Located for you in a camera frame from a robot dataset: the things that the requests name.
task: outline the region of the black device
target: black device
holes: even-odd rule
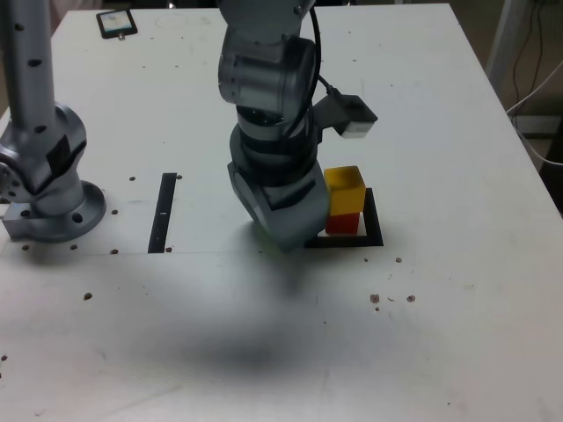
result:
[[[105,11],[96,15],[99,31],[104,40],[124,37],[137,33],[137,26],[129,9],[125,11]]]

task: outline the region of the yellow cube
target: yellow cube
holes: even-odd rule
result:
[[[325,182],[331,195],[330,215],[361,213],[366,196],[360,169],[337,167],[325,170]]]

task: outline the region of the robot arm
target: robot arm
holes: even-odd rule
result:
[[[0,194],[10,201],[3,223],[14,240],[62,242],[94,228],[104,195],[81,181],[86,148],[78,116],[55,102],[47,0],[0,1],[0,44],[11,120],[0,137]]]
[[[237,106],[228,165],[235,194],[283,251],[325,228],[329,195],[317,161],[322,130],[367,132],[377,119],[358,97],[330,87],[311,100],[320,71],[312,0],[219,0],[228,24],[219,91]],[[299,37],[311,13],[316,42]]]

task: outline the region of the red cube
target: red cube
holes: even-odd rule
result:
[[[360,213],[330,215],[326,221],[327,235],[357,235]]]

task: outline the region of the table surface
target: table surface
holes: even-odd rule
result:
[[[360,167],[385,247],[285,256],[230,188],[220,14],[133,16],[54,37],[108,213],[29,251],[1,231],[2,420],[563,419],[563,222],[449,6],[318,10],[323,76],[380,118],[318,159]],[[173,252],[149,255],[163,172]]]

